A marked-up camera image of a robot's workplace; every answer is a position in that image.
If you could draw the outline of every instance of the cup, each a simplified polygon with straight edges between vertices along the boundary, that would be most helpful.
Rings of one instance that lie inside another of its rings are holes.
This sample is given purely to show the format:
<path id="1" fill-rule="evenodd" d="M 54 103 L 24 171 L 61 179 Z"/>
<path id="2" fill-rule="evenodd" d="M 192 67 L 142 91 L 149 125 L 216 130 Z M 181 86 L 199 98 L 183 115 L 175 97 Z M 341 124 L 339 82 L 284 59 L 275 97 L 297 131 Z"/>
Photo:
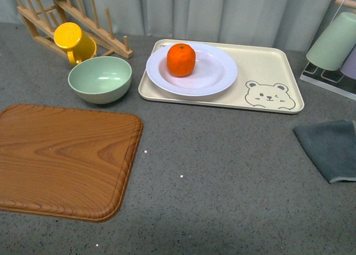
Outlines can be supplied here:
<path id="1" fill-rule="evenodd" d="M 76 23 L 63 23 L 57 27 L 55 44 L 67 52 L 69 62 L 77 65 L 96 55 L 96 43 Z"/>
<path id="2" fill-rule="evenodd" d="M 352 78 L 356 79 L 356 46 L 352 49 L 349 56 L 346 58 L 346 61 L 342 65 L 340 71 Z"/>
<path id="3" fill-rule="evenodd" d="M 315 66 L 336 71 L 356 44 L 356 14 L 342 12 L 337 16 L 306 54 Z"/>

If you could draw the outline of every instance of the gray cloth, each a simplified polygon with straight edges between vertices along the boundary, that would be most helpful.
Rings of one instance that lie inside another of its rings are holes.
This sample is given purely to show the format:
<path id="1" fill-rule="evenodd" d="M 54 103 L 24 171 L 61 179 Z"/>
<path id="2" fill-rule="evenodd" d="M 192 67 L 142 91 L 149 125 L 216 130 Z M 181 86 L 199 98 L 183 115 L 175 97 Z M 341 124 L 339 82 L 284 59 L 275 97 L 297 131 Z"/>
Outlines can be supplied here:
<path id="1" fill-rule="evenodd" d="M 294 133 L 323 177 L 329 182 L 356 181 L 356 122 L 296 126 Z"/>

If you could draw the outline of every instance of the white plate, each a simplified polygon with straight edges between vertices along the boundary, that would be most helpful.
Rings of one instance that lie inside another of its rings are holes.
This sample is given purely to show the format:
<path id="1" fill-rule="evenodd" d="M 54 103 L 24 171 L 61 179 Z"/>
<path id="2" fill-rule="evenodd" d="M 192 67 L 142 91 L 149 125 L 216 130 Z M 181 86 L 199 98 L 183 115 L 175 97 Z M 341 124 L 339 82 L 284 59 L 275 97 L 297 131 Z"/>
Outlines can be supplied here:
<path id="1" fill-rule="evenodd" d="M 235 61 L 219 48 L 189 44 L 196 53 L 193 72 L 186 77 L 175 77 L 167 68 L 167 53 L 173 44 L 155 51 L 147 60 L 146 70 L 158 87 L 183 96 L 207 96 L 230 87 L 238 75 Z"/>

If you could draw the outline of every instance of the yellow cup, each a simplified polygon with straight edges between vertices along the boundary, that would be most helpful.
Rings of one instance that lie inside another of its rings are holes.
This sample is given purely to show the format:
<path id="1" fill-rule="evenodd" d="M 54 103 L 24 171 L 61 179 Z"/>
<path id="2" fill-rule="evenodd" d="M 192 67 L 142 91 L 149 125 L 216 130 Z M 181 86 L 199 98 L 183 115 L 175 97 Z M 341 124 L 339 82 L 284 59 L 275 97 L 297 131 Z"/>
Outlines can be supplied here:
<path id="1" fill-rule="evenodd" d="M 55 43 L 67 52 L 69 62 L 77 65 L 96 55 L 96 43 L 75 23 L 63 23 L 55 31 Z"/>

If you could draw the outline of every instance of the wood grain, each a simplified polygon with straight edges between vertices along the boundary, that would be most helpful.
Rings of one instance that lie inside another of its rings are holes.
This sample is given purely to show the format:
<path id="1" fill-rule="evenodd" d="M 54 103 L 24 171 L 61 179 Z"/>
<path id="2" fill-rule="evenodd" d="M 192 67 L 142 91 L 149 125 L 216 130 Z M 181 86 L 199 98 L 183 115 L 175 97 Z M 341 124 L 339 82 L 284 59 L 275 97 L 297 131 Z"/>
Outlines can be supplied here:
<path id="1" fill-rule="evenodd" d="M 0 115 L 0 209 L 110 219 L 122 204 L 142 129 L 133 114 L 6 108 Z"/>

